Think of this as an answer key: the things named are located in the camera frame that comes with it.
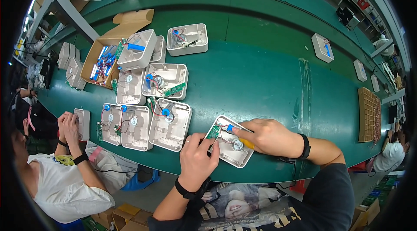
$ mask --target open cardboard box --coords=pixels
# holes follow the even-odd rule
[[[147,231],[148,217],[152,214],[124,203],[113,211],[112,217],[117,231]]]
[[[106,211],[98,214],[91,215],[91,217],[96,220],[99,224],[103,227],[110,230],[111,223],[113,222],[113,211],[115,210],[114,207],[107,209]]]
[[[359,205],[355,207],[353,213],[352,225],[349,231],[358,231],[366,225],[369,225],[372,220],[379,214],[378,198],[370,206]]]
[[[91,72],[93,71],[94,65],[97,63],[101,50],[104,46],[118,46],[121,38],[129,38],[129,36],[136,33],[141,28],[149,25],[153,18],[154,9],[139,10],[138,12],[129,11],[115,15],[113,23],[119,25],[94,41],[90,51],[88,52],[86,60],[84,61],[83,69],[81,70],[81,78],[86,80],[88,83],[94,83],[112,89],[111,80],[119,78],[117,62],[115,62],[115,65],[111,68],[109,72],[110,76],[108,76],[104,81],[101,77],[98,79],[99,83],[90,79]]]

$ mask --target pink strap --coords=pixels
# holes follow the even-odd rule
[[[29,106],[29,112],[28,112],[28,123],[32,127],[33,130],[36,130],[35,127],[32,124],[32,121],[30,120],[30,112],[32,111],[32,106]]]
[[[91,155],[88,157],[88,160],[91,162],[94,162],[94,160],[96,159],[97,155],[100,153],[100,151],[102,151],[103,148],[100,146],[97,146],[97,148],[93,151],[93,153],[91,153]]]

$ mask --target yellow tool handle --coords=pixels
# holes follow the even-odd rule
[[[255,145],[252,143],[252,142],[250,142],[250,141],[248,141],[248,140],[245,140],[245,139],[242,139],[242,138],[239,138],[239,140],[246,146],[246,147],[248,147],[249,149],[252,149],[253,150],[253,148],[255,147]]]

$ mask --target right hand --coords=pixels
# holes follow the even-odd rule
[[[233,127],[233,133],[239,138],[252,142],[254,150],[273,156],[298,158],[304,150],[303,137],[293,133],[273,119],[253,119],[240,123],[246,130]]]
[[[218,141],[204,139],[205,135],[199,133],[189,135],[180,152],[181,174],[178,182],[188,192],[198,191],[218,165],[220,156]],[[207,151],[211,145],[213,145],[213,150],[209,157]]]
[[[389,140],[388,140],[388,142],[391,142],[391,140],[392,140],[392,135],[394,134],[394,131],[393,130],[389,130],[388,131],[388,138],[389,138]]]
[[[68,147],[72,153],[71,147],[78,147],[78,122],[77,115],[66,112],[67,116],[64,118],[62,125],[65,139]]]
[[[64,133],[64,119],[68,117],[70,112],[63,113],[60,117],[58,117],[58,130],[59,130],[59,140],[62,142],[66,142],[65,133]]]
[[[28,118],[23,119],[23,130],[27,136],[29,136],[29,121]]]

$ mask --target fluorescent light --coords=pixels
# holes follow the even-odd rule
[[[28,10],[28,14],[30,14],[30,12],[32,11],[34,3],[35,3],[35,0],[32,0],[32,3],[30,4],[29,10]]]

